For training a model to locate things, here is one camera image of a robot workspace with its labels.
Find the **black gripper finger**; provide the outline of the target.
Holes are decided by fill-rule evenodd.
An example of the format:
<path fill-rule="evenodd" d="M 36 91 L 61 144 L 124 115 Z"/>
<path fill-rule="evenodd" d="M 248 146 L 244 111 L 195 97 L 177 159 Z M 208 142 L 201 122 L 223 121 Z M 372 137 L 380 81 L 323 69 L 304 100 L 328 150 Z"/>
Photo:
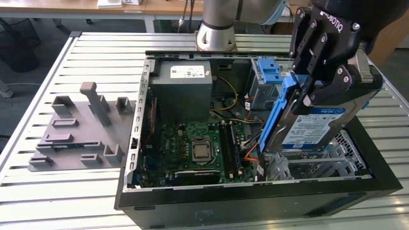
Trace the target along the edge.
<path fill-rule="evenodd" d="M 299 7 L 296 10 L 295 27 L 291 41 L 291 57 L 293 58 L 292 69 L 307 79 L 300 84 L 300 92 L 296 95 L 297 101 L 292 106 L 296 115 L 307 115 L 312 110 L 312 99 L 309 95 L 315 91 L 319 62 L 323 60 L 324 46 L 328 42 L 328 35 L 324 31 L 325 20 L 320 15 L 317 7 Z"/>
<path fill-rule="evenodd" d="M 383 84 L 383 76 L 368 64 L 365 51 L 357 50 L 347 64 L 337 67 L 331 84 L 308 94 L 303 103 L 309 107 L 336 106 L 363 96 L 372 98 Z"/>

